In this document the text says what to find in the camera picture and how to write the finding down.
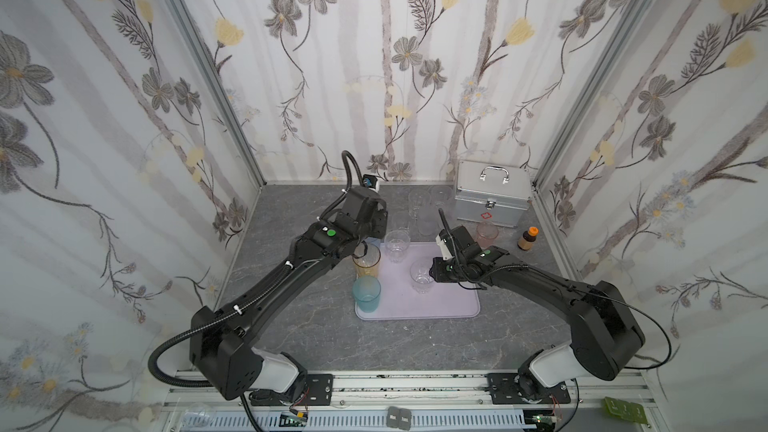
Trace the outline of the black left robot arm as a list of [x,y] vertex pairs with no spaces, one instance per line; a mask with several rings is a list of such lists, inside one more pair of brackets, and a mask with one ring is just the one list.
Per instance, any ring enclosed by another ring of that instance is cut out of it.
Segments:
[[[352,256],[366,239],[383,238],[387,219],[386,202],[378,192],[349,187],[292,240],[287,256],[255,286],[216,311],[201,308],[189,330],[159,345],[148,358],[148,371],[173,387],[213,387],[226,400],[257,390],[271,392],[282,402],[300,401],[307,388],[306,369],[287,353],[259,349],[259,337],[291,301]],[[199,380],[176,378],[159,366],[160,357],[183,342],[202,375]]]

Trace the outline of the clear faceted glass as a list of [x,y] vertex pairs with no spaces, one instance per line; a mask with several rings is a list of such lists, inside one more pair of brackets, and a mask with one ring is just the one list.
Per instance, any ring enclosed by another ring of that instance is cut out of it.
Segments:
[[410,234],[405,229],[389,231],[384,238],[385,254],[392,263],[401,263],[411,244]]
[[415,260],[410,267],[411,287],[419,294],[427,294],[434,285],[434,279],[430,275],[432,259],[422,257]]

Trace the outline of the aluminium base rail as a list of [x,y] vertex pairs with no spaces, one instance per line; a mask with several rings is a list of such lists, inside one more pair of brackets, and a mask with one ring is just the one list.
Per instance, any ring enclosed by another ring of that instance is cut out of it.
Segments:
[[623,372],[613,381],[591,377],[566,380],[545,390],[540,398],[524,399],[513,370],[455,371],[324,371],[314,372],[294,402],[267,398],[265,391],[249,391],[248,399],[265,408],[270,405],[305,409],[354,409],[363,407],[422,408],[599,408],[607,397],[640,404],[656,400],[638,372]]

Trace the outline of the teal dotted plastic tumbler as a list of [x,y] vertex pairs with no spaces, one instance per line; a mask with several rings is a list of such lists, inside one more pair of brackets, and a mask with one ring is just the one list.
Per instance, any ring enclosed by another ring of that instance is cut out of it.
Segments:
[[356,306],[361,312],[372,313],[379,306],[381,284],[376,277],[370,275],[361,276],[355,280],[352,294]]

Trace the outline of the clear tall tumbler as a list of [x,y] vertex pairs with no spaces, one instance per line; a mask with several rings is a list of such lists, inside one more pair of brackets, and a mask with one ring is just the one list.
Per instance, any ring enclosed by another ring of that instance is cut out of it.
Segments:
[[428,211],[428,224],[430,234],[437,234],[442,228],[442,220],[439,210],[442,209],[448,224],[454,221],[455,200],[453,189],[447,185],[436,185],[429,189],[430,205]]
[[419,214],[426,209],[431,202],[430,193],[423,188],[414,188],[408,194],[409,216],[417,220]]

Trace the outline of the silver metal first-aid case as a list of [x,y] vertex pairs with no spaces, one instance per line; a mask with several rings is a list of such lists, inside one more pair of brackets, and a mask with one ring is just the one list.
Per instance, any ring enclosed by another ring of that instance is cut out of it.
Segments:
[[455,216],[516,227],[530,207],[531,193],[531,180],[523,169],[462,160],[455,180]]

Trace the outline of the lilac plastic tray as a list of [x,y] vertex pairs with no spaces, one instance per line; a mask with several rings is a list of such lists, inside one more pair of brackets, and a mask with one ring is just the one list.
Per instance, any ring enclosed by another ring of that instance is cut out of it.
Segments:
[[458,284],[419,284],[411,276],[414,263],[441,258],[434,242],[412,243],[400,263],[393,263],[387,255],[379,262],[378,281],[381,286],[379,303],[372,312],[364,312],[355,305],[355,313],[364,321],[464,319],[476,317],[481,304],[476,291],[466,290]]

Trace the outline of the green circuit board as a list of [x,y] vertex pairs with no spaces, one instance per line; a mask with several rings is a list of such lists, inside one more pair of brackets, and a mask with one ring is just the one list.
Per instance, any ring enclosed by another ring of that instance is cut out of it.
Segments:
[[603,405],[610,417],[635,424],[649,424],[645,408],[639,403],[604,397]]

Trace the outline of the pink plastic cup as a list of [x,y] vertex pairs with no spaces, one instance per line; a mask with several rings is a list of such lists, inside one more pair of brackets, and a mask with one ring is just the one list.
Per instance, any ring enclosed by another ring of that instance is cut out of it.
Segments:
[[499,235],[498,227],[490,221],[478,223],[476,227],[476,242],[482,249],[490,248]]

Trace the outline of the brown bottle orange cap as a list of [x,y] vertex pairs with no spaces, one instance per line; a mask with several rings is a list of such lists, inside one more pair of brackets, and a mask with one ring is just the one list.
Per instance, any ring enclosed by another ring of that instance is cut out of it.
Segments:
[[518,240],[518,248],[523,251],[529,251],[535,244],[539,235],[539,229],[535,226],[527,228]]

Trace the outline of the yellow plastic tumbler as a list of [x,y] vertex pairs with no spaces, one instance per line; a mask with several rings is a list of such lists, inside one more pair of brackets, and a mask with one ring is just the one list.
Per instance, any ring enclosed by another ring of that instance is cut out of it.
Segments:
[[365,276],[377,278],[379,276],[381,251],[376,244],[367,241],[362,242],[356,247],[352,258],[358,278]]

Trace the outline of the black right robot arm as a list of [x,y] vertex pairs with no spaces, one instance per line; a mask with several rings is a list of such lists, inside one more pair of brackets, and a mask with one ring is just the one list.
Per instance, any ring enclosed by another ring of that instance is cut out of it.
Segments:
[[569,380],[594,377],[614,380],[638,356],[646,337],[635,316],[650,315],[628,304],[617,287],[573,281],[531,265],[506,249],[483,248],[459,226],[443,229],[435,242],[440,255],[430,276],[437,283],[500,288],[514,292],[561,318],[570,338],[541,349],[521,365],[512,380],[513,393],[524,402],[549,397]]

